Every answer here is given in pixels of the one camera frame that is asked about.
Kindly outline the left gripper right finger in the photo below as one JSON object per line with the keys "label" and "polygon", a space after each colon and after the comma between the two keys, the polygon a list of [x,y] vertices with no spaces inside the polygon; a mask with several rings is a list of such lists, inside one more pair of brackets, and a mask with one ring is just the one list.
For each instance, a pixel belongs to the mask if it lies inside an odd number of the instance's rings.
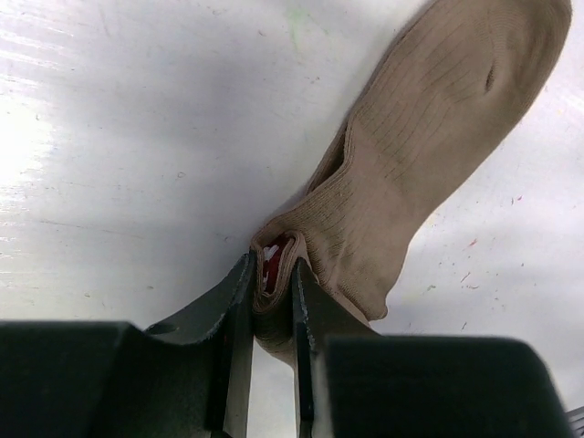
{"label": "left gripper right finger", "polygon": [[543,360],[510,338],[384,336],[317,283],[290,278],[301,437],[565,437]]}

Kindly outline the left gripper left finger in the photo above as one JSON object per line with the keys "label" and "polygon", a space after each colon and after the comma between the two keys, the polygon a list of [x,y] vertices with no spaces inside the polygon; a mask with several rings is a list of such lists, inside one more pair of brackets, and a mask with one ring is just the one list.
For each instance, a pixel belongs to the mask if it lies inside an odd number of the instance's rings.
{"label": "left gripper left finger", "polygon": [[142,330],[119,321],[3,321],[4,437],[243,437],[256,257]]}

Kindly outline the tan sock with red cuff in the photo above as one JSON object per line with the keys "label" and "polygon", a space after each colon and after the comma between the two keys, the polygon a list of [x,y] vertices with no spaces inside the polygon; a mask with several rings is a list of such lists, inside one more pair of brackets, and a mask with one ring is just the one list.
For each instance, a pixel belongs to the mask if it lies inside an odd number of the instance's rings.
{"label": "tan sock with red cuff", "polygon": [[391,44],[305,195],[252,238],[255,337],[293,360],[298,259],[356,320],[384,318],[423,222],[532,106],[564,47],[568,1],[433,1]]}

